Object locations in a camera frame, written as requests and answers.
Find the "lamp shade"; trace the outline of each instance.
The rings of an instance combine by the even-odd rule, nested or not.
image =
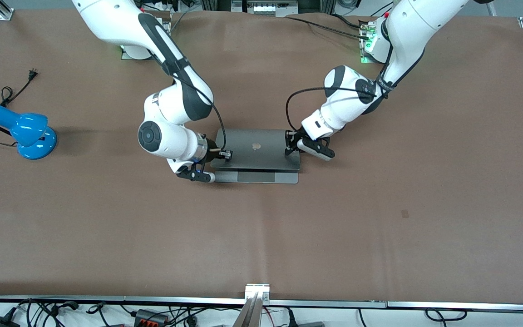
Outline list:
[[[56,146],[56,133],[43,114],[18,114],[0,106],[0,126],[9,130],[19,144],[17,152],[27,159],[43,158]]]

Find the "laptop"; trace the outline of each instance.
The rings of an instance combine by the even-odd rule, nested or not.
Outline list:
[[[214,159],[215,181],[222,183],[296,184],[300,153],[286,156],[285,131],[276,129],[226,129],[230,161]],[[220,129],[215,140],[223,144]]]

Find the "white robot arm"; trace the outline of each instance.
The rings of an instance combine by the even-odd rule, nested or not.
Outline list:
[[[213,94],[162,25],[131,0],[72,2],[98,39],[146,48],[164,72],[173,77],[173,85],[145,100],[145,118],[138,130],[143,149],[167,158],[173,172],[181,178],[214,182],[214,174],[203,171],[205,163],[213,158],[229,160],[231,151],[221,149],[211,139],[183,125],[209,116]]]
[[[325,90],[326,102],[302,121],[301,129],[286,135],[286,154],[301,150],[326,161],[332,159],[334,151],[328,148],[330,136],[361,114],[376,109],[419,62],[430,38],[468,1],[402,0],[388,18],[380,17],[369,23],[376,35],[369,52],[385,64],[380,74],[371,80],[348,66],[332,69],[324,79],[324,87],[332,88]]]

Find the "cable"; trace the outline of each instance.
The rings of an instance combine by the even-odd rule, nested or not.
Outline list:
[[[19,90],[19,92],[17,92],[15,95],[13,95],[13,89],[9,86],[4,86],[2,89],[1,89],[1,102],[0,102],[0,106],[4,107],[4,108],[7,108],[7,106],[13,101],[15,100],[15,98],[17,98],[22,92],[23,90],[31,83],[31,81],[34,80],[34,78],[38,75],[38,70],[35,69],[35,68],[32,68],[29,72],[29,75],[27,77],[27,83],[25,83],[25,85],[23,85],[23,87]],[[4,93],[5,91],[8,91],[8,95],[7,96],[4,96]],[[2,128],[0,126],[0,132],[2,133],[5,133],[7,135],[11,135],[9,133],[8,130],[6,130],[5,128]],[[3,143],[3,142],[0,142],[0,145],[4,145],[6,147],[15,147],[17,145],[17,142],[13,142],[11,144],[8,144],[8,143]]]
[[[126,308],[121,304],[120,307],[122,310],[126,311],[129,315],[133,315],[133,311],[126,310]]]
[[[339,15],[337,13],[332,14],[332,16],[340,19],[341,21],[343,21],[346,25],[348,25],[350,27],[354,27],[355,29],[360,29],[360,25],[351,23],[350,21],[346,20],[346,18],[344,18],[343,16],[341,16],[341,15]],[[359,24],[368,24],[368,22],[359,20]]]
[[[27,327],[31,327],[31,321],[30,321],[30,309],[31,309],[31,298],[28,299],[27,303],[27,310],[25,311],[25,322],[27,323]]]
[[[104,307],[104,305],[106,305],[106,302],[100,302],[98,304],[95,304],[91,307],[88,308],[88,310],[86,310],[86,313],[89,314],[89,315],[93,315],[95,314],[96,312],[98,312],[100,314],[100,318],[102,319],[102,321],[104,322],[104,325],[106,327],[110,327],[110,325],[108,324],[108,322],[106,321],[106,318],[104,318],[104,314],[102,313],[102,308]]]
[[[299,18],[294,18],[294,17],[286,17],[286,18],[287,19],[301,21],[301,22],[306,23],[306,24],[314,25],[314,26],[320,27],[321,29],[326,29],[328,31],[333,31],[333,32],[341,34],[341,35],[347,35],[347,36],[350,36],[350,37],[356,37],[357,39],[361,39],[361,40],[368,40],[369,39],[369,37],[367,37],[367,36],[354,35],[353,33],[347,33],[347,32],[344,32],[344,31],[337,30],[337,29],[333,29],[332,27],[316,24],[313,21],[309,21],[309,20],[305,20],[305,19],[299,19]]]
[[[384,8],[386,8],[386,7],[388,7],[388,6],[392,5],[392,4],[393,4],[393,2],[391,1],[389,4],[384,5],[382,8],[378,9],[374,13],[371,13],[370,16],[372,17],[372,16],[376,15],[379,11],[381,11],[382,9],[384,9]]]
[[[38,310],[35,311],[35,314],[31,317],[30,322],[28,323],[28,325],[31,326],[31,323],[33,322],[33,323],[35,323],[33,326],[36,327],[37,324],[38,324],[38,319],[40,318],[42,312],[44,312],[42,310],[42,308],[41,307],[38,308]]]
[[[365,94],[365,95],[371,95],[372,97],[376,97],[375,94],[372,94],[372,93],[368,93],[368,92],[365,92],[365,91],[361,91],[359,89],[345,89],[343,87],[311,87],[309,89],[300,89],[299,91],[296,91],[294,93],[292,93],[289,97],[288,97],[288,100],[286,101],[286,118],[288,120],[288,124],[290,125],[290,127],[292,128],[292,130],[294,130],[295,132],[300,132],[297,128],[295,128],[293,125],[292,125],[292,121],[290,120],[290,113],[289,113],[289,104],[290,104],[290,100],[295,96],[295,95],[299,95],[300,93],[304,93],[304,92],[310,92],[310,91],[319,91],[321,89],[329,89],[329,90],[332,90],[332,91],[338,91],[338,90],[342,90],[342,91],[352,91],[352,92],[356,92],[356,93],[362,93],[362,94]]]
[[[202,97],[205,98],[205,100],[207,100],[207,102],[209,102],[211,104],[211,107],[213,108],[213,110],[215,110],[215,114],[217,114],[217,118],[219,119],[219,124],[221,125],[221,128],[222,128],[222,132],[223,132],[223,145],[220,147],[221,151],[223,151],[225,149],[225,146],[227,144],[227,136],[226,136],[226,132],[225,132],[225,126],[223,125],[223,120],[222,120],[222,116],[219,114],[219,110],[216,108],[215,104],[213,103],[213,101],[211,101],[207,95],[205,95],[205,93],[203,93],[203,91],[201,91],[200,89],[197,89],[197,87],[191,85],[191,83],[185,81],[185,80],[182,80],[180,79],[178,76],[174,76],[173,77],[174,79],[177,79],[178,81],[180,81],[181,83],[187,85],[188,87],[194,89],[195,91],[197,91]]]
[[[169,35],[175,30],[175,27],[177,27],[177,24],[179,23],[179,21],[181,21],[181,19],[183,19],[183,17],[185,17],[185,15],[187,13],[188,13],[188,11],[187,12],[183,12],[181,17],[179,17],[179,19],[177,21],[175,21],[175,24],[171,27],[171,31],[169,32]]]
[[[434,311],[439,316],[439,319],[431,317],[429,315],[429,311]],[[435,321],[435,322],[441,322],[444,327],[447,327],[447,321],[460,321],[460,320],[465,319],[465,317],[467,317],[467,311],[459,311],[459,312],[463,312],[463,315],[461,317],[458,317],[458,318],[445,318],[445,317],[443,317],[441,312],[439,312],[439,310],[437,310],[435,308],[427,308],[427,309],[425,309],[425,316],[427,317],[427,319]]]
[[[286,310],[288,310],[288,315],[290,316],[290,323],[288,324],[288,327],[298,327],[296,318],[294,317],[294,312],[292,309],[286,307]]]
[[[47,305],[46,306],[43,306],[42,304],[38,303],[39,304],[39,307],[42,308],[42,312],[45,312],[46,314],[48,314],[45,319],[44,319],[44,323],[42,324],[42,327],[45,327],[45,323],[46,321],[48,321],[48,318],[49,317],[52,317],[52,319],[54,321],[56,321],[56,326],[62,326],[62,327],[66,327],[60,320],[58,320],[56,318],[56,316],[54,316],[54,314],[52,314],[52,312],[48,309]]]
[[[267,312],[267,317],[270,318],[272,327],[276,327],[276,325],[274,324],[274,319],[271,317],[270,311],[266,307],[263,307],[263,308]]]
[[[367,327],[367,324],[365,323],[365,319],[363,318],[363,311],[359,309],[359,316],[360,316],[360,322],[363,324],[363,327]]]
[[[44,309],[42,309],[42,304],[39,304],[39,309],[38,310],[39,310],[39,314],[35,317],[34,327],[37,327],[39,318],[44,313]]]

